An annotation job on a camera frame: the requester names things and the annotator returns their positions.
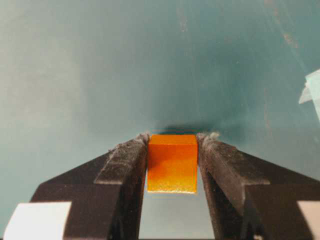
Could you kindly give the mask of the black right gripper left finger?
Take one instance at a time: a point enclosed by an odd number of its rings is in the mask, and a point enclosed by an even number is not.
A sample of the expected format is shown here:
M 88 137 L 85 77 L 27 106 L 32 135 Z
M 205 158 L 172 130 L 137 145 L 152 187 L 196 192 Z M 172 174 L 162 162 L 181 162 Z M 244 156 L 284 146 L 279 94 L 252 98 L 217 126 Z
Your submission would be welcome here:
M 141 133 L 41 183 L 15 208 L 4 239 L 138 239 L 149 139 Z

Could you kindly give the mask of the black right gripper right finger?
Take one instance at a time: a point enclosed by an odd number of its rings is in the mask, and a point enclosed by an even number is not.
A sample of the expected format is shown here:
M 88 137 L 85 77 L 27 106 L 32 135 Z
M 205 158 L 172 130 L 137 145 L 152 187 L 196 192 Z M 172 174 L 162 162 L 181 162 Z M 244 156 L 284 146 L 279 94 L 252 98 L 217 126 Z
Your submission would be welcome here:
M 217 240 L 317 240 L 320 182 L 199 133 L 198 165 Z

